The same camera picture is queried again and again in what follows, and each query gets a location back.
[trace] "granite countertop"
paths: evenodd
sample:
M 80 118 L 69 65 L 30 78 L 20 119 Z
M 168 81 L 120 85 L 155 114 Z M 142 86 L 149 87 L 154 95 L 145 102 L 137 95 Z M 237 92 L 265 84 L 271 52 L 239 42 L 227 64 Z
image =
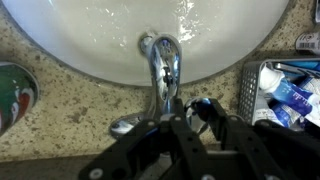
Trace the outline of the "granite countertop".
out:
M 223 72 L 182 85 L 182 100 L 214 97 L 227 113 L 235 114 L 243 64 L 295 55 L 296 38 L 314 27 L 312 8 L 313 0 L 291 1 L 278 26 L 254 52 Z M 23 35 L 2 6 L 0 56 L 26 67 L 41 86 L 41 98 L 32 112 L 0 138 L 0 161 L 100 153 L 114 142 L 108 134 L 110 123 L 144 111 L 150 103 L 150 88 L 95 80 L 48 56 Z M 205 144 L 213 142 L 209 133 L 202 139 Z

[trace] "bathroom counter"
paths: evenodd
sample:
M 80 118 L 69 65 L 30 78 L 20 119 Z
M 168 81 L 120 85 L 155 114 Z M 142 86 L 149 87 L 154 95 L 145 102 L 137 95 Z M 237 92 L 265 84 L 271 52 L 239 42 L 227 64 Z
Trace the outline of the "bathroom counter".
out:
M 292 1 L 277 28 L 254 52 L 220 73 L 182 85 L 182 100 L 193 96 L 217 98 L 227 113 L 235 114 L 243 64 L 295 55 L 296 38 L 313 29 L 312 8 L 313 0 Z M 32 112 L 0 138 L 0 161 L 101 153 L 115 142 L 108 133 L 110 123 L 145 111 L 150 103 L 148 87 L 96 80 L 48 56 L 12 23 L 2 6 L 0 55 L 1 60 L 30 70 L 41 86 L 41 98 Z M 202 139 L 205 144 L 213 142 L 209 133 Z

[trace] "faucet handle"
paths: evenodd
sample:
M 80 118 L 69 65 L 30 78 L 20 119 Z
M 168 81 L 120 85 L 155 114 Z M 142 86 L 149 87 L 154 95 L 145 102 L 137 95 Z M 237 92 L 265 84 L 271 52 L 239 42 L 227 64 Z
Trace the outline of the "faucet handle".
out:
M 190 98 L 185 106 L 186 120 L 192 131 L 202 134 L 207 128 L 209 110 L 212 104 L 208 98 Z

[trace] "white sink basin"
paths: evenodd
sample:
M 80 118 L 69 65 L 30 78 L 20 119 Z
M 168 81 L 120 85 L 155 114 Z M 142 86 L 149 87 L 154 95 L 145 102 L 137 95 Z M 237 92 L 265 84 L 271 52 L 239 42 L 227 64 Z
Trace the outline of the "white sink basin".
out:
M 138 48 L 147 30 L 182 46 L 182 83 L 243 58 L 272 30 L 288 0 L 2 0 L 21 28 L 66 64 L 98 78 L 151 85 Z

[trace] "metal basket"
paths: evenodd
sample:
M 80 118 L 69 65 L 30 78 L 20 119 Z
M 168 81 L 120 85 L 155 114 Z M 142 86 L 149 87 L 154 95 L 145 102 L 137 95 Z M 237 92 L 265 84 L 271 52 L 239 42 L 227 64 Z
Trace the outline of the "metal basket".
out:
M 238 115 L 251 124 L 255 118 L 256 99 L 259 92 L 260 71 L 265 63 L 281 63 L 290 61 L 320 62 L 320 58 L 267 59 L 246 63 L 243 67 Z M 306 76 L 314 76 L 312 72 L 304 72 Z

